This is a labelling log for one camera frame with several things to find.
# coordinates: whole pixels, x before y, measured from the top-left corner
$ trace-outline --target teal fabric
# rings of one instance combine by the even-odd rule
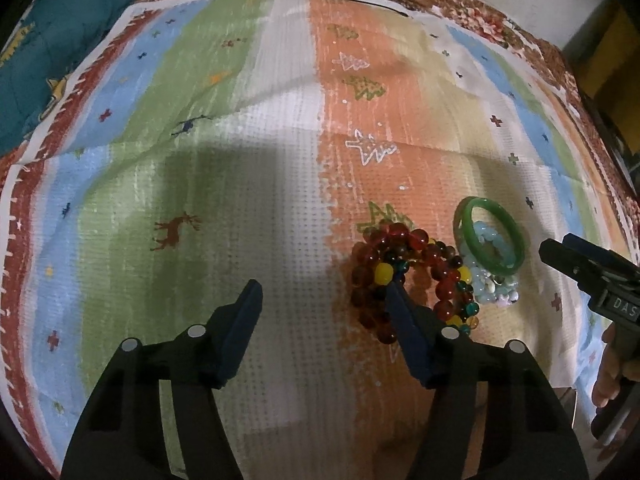
[[[51,92],[100,43],[133,0],[36,0],[33,28],[0,67],[0,155],[33,131]]]

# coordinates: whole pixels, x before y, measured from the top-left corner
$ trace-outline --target bed sheet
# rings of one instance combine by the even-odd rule
[[[520,301],[483,306],[474,338],[519,338],[553,386],[588,390],[604,322],[537,246],[638,247],[572,76],[476,0],[372,1],[389,9],[140,0],[2,160],[0,396],[53,474],[122,339],[171,339],[256,278],[262,317],[216,393],[242,471],[372,478],[430,395],[358,325],[351,247],[382,218],[451,243],[469,195],[527,242]]]

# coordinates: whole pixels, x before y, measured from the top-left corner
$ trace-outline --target green ring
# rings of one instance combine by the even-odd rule
[[[474,231],[474,223],[471,218],[471,212],[475,207],[491,213],[507,230],[516,256],[516,261],[512,266],[506,266],[503,261],[492,258],[482,247]],[[476,261],[492,274],[505,277],[511,276],[518,271],[524,262],[524,238],[522,238],[518,225],[511,215],[507,213],[507,210],[493,200],[477,196],[468,196],[462,200],[458,204],[454,215],[453,232],[458,246],[460,247],[462,241],[464,241]]]

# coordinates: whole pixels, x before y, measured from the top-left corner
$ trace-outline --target deer print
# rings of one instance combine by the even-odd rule
[[[166,229],[166,238],[154,238],[154,241],[159,245],[158,247],[154,247],[151,251],[159,251],[160,249],[164,249],[165,247],[175,247],[180,241],[180,225],[183,223],[189,224],[196,231],[200,230],[200,225],[202,222],[197,216],[187,215],[186,211],[182,213],[182,216],[177,216],[171,221],[164,222],[156,222],[156,231]]]

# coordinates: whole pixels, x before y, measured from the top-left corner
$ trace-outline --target red stripe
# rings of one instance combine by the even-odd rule
[[[45,137],[38,158],[29,162],[20,172],[20,179],[15,183],[12,192],[12,204],[10,214],[15,220],[10,220],[10,234],[15,235],[15,240],[9,240],[7,245],[7,256],[4,258],[4,269],[9,273],[2,280],[6,292],[2,296],[2,307],[10,310],[10,316],[0,316],[0,326],[4,329],[2,335],[2,357],[10,370],[5,370],[7,380],[13,385],[9,392],[14,402],[15,413],[18,416],[20,427],[26,434],[26,441],[42,465],[54,476],[59,476],[60,472],[55,467],[53,460],[47,454],[42,443],[42,438],[38,434],[35,417],[31,407],[30,395],[31,386],[27,384],[24,366],[22,362],[22,349],[20,343],[20,296],[27,275],[31,260],[31,208],[35,199],[38,184],[44,173],[46,160],[55,155],[66,135],[70,131],[79,110],[85,104],[87,98],[98,85],[107,69],[118,59],[126,44],[132,40],[143,27],[156,17],[161,11],[148,10],[136,16],[129,25],[104,49],[98,59],[87,68],[80,76],[78,83],[66,98],[63,107],[56,115],[51,124],[47,136]],[[15,150],[7,157],[15,159]]]

